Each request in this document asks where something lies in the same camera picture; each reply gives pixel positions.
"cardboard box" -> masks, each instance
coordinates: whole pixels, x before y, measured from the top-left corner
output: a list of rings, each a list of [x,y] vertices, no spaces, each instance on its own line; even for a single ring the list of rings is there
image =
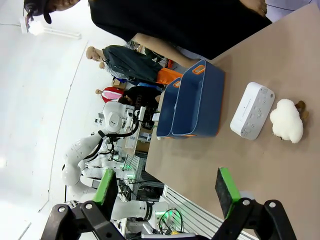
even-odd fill
[[[118,89],[125,89],[127,86],[126,82],[120,82],[118,79],[114,79],[112,81],[112,87],[118,88]]]

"mannequin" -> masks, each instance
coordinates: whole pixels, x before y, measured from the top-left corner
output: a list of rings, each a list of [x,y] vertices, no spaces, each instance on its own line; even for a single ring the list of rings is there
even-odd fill
[[[111,75],[119,79],[136,78],[152,83],[170,84],[182,74],[162,67],[145,54],[124,46],[110,45],[104,49],[88,47],[86,57],[89,60],[100,62]]]

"electronic equipment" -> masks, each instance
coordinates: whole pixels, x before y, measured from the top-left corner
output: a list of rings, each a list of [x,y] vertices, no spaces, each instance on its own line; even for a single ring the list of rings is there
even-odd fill
[[[256,82],[250,82],[235,111],[230,128],[242,138],[255,140],[275,101],[275,93]]]

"mannequin in red jacket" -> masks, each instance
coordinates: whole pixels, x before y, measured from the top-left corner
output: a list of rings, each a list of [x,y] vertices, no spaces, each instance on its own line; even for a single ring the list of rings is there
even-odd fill
[[[106,87],[103,91],[97,89],[95,90],[95,93],[98,95],[101,95],[103,101],[107,103],[110,101],[117,102],[118,99],[121,98],[122,95],[124,94],[124,91],[122,89],[109,86],[109,87]]]

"person in black shirt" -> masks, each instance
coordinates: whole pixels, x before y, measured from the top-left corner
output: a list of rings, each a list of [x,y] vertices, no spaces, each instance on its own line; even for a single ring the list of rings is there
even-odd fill
[[[71,8],[80,0],[24,0],[28,16]],[[92,21],[125,41],[144,47],[189,68],[197,59],[181,54],[180,46],[213,59],[272,22],[265,0],[88,0]]]
[[[159,104],[161,92],[153,87],[133,86],[124,91],[118,103],[131,105],[135,107],[157,107]]]

